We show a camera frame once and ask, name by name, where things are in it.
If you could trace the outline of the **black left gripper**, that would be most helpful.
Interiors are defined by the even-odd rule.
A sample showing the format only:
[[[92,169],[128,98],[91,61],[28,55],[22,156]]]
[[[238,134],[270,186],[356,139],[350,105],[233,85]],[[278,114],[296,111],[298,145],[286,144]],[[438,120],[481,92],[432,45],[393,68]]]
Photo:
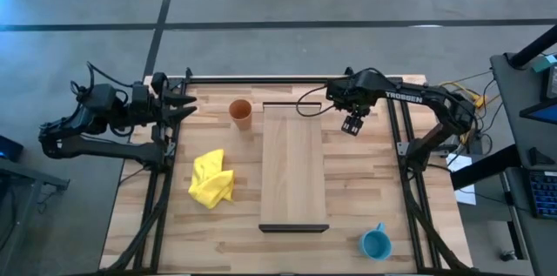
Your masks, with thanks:
[[[179,107],[195,102],[192,96],[166,91],[163,101],[170,106]],[[180,124],[183,119],[197,110],[196,106],[163,110],[162,100],[152,94],[144,84],[134,84],[131,89],[130,123],[131,125],[147,125],[154,122],[165,122],[167,125]]]

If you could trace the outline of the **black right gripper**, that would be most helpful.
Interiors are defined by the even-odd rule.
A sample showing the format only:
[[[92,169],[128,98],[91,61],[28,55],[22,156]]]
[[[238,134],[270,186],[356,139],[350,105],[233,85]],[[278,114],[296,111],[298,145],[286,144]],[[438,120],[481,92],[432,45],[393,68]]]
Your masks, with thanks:
[[[384,93],[385,86],[386,77],[383,74],[377,70],[362,70],[328,79],[325,98],[339,111],[347,111],[352,116],[367,116],[379,95]],[[360,118],[347,116],[341,130],[357,136],[362,125]]]

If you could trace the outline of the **orange plastic cup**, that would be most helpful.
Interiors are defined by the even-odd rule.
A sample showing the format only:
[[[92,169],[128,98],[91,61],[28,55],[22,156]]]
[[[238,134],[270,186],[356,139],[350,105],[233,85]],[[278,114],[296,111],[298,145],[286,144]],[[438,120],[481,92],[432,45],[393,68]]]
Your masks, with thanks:
[[[237,99],[229,105],[229,114],[233,123],[241,130],[249,130],[252,126],[252,105],[245,99]]]

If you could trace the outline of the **blue plastic mug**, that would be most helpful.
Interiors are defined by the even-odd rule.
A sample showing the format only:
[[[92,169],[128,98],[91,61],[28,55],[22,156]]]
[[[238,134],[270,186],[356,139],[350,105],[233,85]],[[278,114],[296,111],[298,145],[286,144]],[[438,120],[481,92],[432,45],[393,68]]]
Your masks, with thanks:
[[[386,234],[386,226],[383,222],[362,234],[358,242],[359,251],[369,259],[384,261],[388,259],[393,251],[393,244]]]

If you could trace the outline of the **yellow cloth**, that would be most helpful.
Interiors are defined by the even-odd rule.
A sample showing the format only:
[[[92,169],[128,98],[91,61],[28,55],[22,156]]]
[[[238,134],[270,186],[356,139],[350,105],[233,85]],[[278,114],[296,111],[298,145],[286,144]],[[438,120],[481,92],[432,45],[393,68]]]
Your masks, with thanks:
[[[234,170],[224,169],[224,158],[225,151],[217,149],[194,159],[188,193],[207,209],[233,201]]]

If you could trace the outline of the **white paper sheet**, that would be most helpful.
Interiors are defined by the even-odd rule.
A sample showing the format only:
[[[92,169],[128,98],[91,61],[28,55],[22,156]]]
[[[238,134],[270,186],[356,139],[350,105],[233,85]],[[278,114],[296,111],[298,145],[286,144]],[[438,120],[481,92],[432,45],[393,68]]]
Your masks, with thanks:
[[[449,154],[446,157],[446,167],[450,172],[456,172],[473,163],[472,159],[466,156],[458,156],[457,154]],[[466,205],[476,205],[476,195],[474,185],[469,185],[463,189],[454,192],[458,203]]]

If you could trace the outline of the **grey side stand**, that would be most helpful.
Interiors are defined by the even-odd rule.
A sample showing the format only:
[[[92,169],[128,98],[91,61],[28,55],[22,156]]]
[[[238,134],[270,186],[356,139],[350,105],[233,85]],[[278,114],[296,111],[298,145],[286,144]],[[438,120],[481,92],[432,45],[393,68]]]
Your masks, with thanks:
[[[16,263],[43,186],[50,185],[55,192],[63,192],[69,183],[68,179],[0,158],[0,276],[7,276]]]

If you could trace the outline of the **grey desk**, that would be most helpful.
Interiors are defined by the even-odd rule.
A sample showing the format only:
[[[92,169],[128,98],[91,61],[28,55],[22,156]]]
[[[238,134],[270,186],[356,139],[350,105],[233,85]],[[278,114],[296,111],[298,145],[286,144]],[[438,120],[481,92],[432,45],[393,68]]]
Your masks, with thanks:
[[[535,276],[557,276],[557,220],[533,215],[527,192],[529,172],[557,172],[557,125],[520,117],[520,111],[540,102],[542,75],[515,70],[504,56],[490,58],[521,167],[505,171],[511,194],[518,206],[520,226]],[[536,147],[555,161],[554,165],[531,165],[528,150]]]

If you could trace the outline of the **blue-lit black device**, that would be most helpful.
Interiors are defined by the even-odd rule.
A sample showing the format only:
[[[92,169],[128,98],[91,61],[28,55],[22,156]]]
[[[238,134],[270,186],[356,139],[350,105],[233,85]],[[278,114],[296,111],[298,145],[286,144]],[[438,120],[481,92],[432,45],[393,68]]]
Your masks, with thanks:
[[[16,141],[0,135],[0,158],[18,162],[23,153],[23,146]]]

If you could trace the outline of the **blue screen laptop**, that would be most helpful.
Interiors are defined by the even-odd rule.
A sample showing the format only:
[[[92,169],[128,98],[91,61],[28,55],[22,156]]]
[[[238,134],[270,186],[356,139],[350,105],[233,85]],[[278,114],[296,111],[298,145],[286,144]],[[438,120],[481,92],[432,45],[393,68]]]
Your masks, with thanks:
[[[557,125],[557,102],[549,101],[520,111],[521,118]]]

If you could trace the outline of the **black pole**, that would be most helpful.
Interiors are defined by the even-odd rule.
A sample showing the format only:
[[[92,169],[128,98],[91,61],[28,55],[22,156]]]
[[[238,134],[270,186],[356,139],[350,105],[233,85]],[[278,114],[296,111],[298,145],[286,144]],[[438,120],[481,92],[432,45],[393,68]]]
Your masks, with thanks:
[[[514,69],[522,70],[524,65],[555,44],[557,44],[557,24],[521,51],[509,56],[507,61]]]

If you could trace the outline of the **teal box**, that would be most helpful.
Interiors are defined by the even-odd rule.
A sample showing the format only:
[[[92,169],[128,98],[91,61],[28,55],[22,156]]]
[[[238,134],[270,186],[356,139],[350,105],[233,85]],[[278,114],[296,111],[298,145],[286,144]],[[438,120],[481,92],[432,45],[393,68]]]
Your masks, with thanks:
[[[535,57],[531,62],[532,70],[537,73],[543,72],[555,65],[557,65],[556,54]]]

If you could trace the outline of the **black keyboard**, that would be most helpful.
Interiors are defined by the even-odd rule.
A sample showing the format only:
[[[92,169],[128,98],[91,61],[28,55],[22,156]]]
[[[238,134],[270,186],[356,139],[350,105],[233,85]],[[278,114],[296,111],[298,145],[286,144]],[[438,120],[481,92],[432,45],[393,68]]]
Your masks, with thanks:
[[[557,172],[529,172],[527,190],[534,216],[557,220]]]

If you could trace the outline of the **black aluminium table frame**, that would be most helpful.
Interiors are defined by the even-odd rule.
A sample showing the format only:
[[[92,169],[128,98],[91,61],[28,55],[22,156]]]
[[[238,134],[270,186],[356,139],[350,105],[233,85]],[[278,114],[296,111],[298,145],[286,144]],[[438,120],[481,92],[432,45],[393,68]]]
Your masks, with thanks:
[[[180,128],[177,162],[160,250],[145,243],[141,273],[158,264],[160,274],[412,274],[414,253],[421,250],[429,273],[449,265],[429,243],[419,223],[410,223],[395,155],[393,134],[420,137],[436,124],[424,105],[380,100],[357,136],[341,131],[344,114],[322,116],[325,207],[329,229],[322,233],[264,233],[258,228],[261,197],[264,102],[323,102],[319,76],[193,77],[187,92],[197,110]],[[252,105],[252,126],[241,131],[229,105],[245,99]],[[188,194],[196,157],[225,151],[225,167],[235,171],[232,202],[207,209]],[[393,244],[384,261],[359,251],[359,238],[379,222]]]

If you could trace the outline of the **black triangular bracket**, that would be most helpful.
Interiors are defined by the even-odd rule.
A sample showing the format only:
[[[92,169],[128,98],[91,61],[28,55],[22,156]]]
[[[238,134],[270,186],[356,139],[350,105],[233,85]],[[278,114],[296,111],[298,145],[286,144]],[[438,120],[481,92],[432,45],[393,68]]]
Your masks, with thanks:
[[[554,165],[555,161],[543,154],[536,147],[532,147],[528,150],[528,160],[531,165]]]

